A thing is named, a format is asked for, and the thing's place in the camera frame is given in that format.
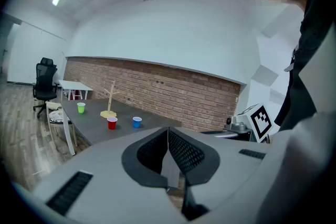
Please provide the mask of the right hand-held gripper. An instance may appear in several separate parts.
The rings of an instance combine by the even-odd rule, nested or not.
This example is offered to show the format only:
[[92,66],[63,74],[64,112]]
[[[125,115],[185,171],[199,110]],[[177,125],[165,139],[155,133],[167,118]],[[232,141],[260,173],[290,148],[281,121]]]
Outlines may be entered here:
[[237,138],[238,134],[250,134],[250,141],[261,143],[272,129],[272,121],[262,103],[252,105],[228,118],[223,131],[205,131],[202,134],[219,138]]

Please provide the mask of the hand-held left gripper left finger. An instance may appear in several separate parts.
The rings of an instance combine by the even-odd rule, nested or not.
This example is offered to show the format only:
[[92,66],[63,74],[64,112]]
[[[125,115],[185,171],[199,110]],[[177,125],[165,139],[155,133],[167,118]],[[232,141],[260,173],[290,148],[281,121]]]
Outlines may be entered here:
[[90,146],[46,176],[34,196],[76,223],[186,223],[161,175],[167,128]]

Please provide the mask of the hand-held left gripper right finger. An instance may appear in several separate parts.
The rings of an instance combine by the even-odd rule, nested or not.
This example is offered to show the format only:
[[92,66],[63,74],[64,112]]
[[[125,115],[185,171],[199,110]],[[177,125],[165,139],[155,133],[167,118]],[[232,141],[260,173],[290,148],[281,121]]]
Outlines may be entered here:
[[169,153],[185,178],[182,210],[169,223],[258,223],[267,182],[257,179],[267,144],[168,130]]

